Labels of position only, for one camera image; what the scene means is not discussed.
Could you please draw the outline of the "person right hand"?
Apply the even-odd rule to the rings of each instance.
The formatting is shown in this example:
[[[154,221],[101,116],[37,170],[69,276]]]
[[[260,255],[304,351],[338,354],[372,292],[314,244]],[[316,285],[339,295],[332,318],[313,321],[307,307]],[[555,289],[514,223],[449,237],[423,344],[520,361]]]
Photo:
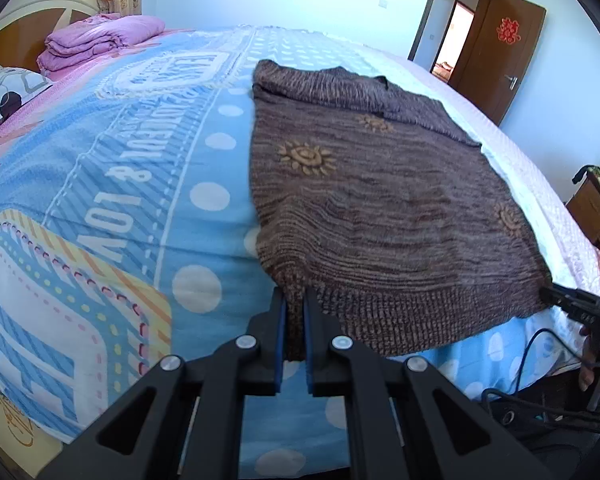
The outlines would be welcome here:
[[[600,338],[593,337],[591,331],[585,326],[580,328],[580,335],[584,337],[584,341],[579,372],[579,387],[582,391],[586,391],[594,382],[594,368],[586,365],[586,363],[600,362]]]

